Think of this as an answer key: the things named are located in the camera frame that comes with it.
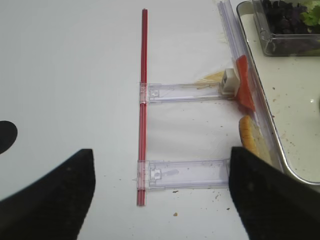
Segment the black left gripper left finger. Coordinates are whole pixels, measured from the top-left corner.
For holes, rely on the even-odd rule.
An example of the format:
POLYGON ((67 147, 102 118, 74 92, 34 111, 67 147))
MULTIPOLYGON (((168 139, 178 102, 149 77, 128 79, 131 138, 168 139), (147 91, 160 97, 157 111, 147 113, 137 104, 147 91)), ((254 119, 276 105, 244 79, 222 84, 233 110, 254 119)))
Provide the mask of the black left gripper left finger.
POLYGON ((96 188, 94 154, 81 149, 0 202, 2 240, 76 240, 96 188))

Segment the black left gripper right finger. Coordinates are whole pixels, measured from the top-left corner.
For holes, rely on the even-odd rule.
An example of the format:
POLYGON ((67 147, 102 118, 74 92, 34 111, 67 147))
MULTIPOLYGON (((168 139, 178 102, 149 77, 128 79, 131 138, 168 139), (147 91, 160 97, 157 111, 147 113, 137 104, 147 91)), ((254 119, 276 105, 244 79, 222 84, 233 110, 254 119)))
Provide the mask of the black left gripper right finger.
POLYGON ((231 149, 229 191, 251 240, 318 240, 320 194, 244 147, 231 149))

